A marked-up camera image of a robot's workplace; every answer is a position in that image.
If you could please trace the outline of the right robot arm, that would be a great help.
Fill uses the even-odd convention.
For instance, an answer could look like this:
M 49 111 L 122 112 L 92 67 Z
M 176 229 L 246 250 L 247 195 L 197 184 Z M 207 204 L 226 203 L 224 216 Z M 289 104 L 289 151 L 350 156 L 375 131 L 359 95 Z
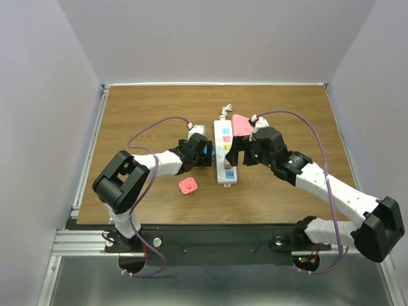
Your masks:
M 326 174 L 311 158 L 288 150 L 275 128 L 262 127 L 249 136 L 233 137 L 226 154 L 231 165 L 237 165 L 240 152 L 244 152 L 244 165 L 268 167 L 278 179 L 334 204 L 348 218 L 338 224 L 315 217 L 305 218 L 299 223 L 300 229 L 293 233 L 297 247 L 342 244 L 380 263 L 404 236 L 404 223 L 396 200 L 389 196 L 380 200 Z

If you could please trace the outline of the white multicolour power strip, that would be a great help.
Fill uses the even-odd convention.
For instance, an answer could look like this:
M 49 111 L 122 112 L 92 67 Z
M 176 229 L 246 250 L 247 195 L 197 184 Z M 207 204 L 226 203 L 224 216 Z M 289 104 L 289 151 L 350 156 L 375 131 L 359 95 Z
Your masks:
M 233 130 L 230 120 L 214 121 L 214 149 L 217 183 L 224 187 L 231 187 L 238 182 L 237 168 L 224 169 L 224 159 L 233 140 Z

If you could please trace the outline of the blue square plug adapter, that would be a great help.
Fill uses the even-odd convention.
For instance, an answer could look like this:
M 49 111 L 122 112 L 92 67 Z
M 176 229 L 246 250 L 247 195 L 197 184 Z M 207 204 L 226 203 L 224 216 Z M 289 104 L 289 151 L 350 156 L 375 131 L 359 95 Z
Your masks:
M 205 157 L 206 158 L 214 158 L 215 157 L 215 149 L 214 149 L 214 146 L 212 145 L 212 144 L 208 144 L 206 147 L 205 147 Z

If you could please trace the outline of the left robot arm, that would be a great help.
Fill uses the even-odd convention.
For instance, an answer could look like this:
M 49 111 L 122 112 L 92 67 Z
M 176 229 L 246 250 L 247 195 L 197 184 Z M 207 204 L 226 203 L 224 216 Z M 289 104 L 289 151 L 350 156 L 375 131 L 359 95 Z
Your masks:
M 213 143 L 193 133 L 179 140 L 175 148 L 162 153 L 132 155 L 121 150 L 111 159 L 92 184 L 92 190 L 105 205 L 115 230 L 102 233 L 106 252 L 138 252 L 151 246 L 160 250 L 163 234 L 143 229 L 136 216 L 142 201 L 156 178 L 181 175 L 194 167 L 212 165 Z

